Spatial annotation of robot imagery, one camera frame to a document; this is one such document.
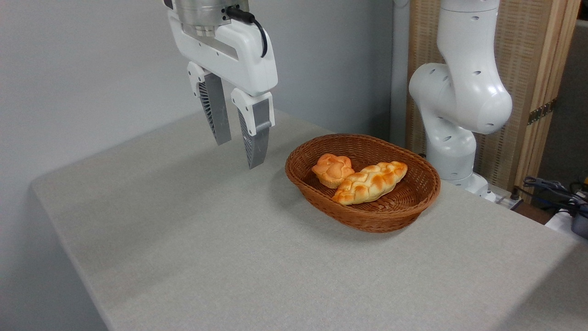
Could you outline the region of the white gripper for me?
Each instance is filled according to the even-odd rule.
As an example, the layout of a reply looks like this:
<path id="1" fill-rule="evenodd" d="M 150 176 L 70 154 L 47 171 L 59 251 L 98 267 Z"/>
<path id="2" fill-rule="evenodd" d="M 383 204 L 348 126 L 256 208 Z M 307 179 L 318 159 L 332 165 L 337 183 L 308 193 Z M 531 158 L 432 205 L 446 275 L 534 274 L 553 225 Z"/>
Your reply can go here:
<path id="1" fill-rule="evenodd" d="M 266 158 L 270 128 L 275 126 L 272 94 L 278 83 L 271 40 L 262 58 L 258 27 L 239 21 L 218 26 L 214 36 L 192 36 L 182 29 L 175 12 L 168 19 L 179 52 L 187 59 L 188 76 L 199 98 L 216 144 L 231 140 L 222 79 L 233 84 L 231 100 L 237 107 L 249 168 Z"/>

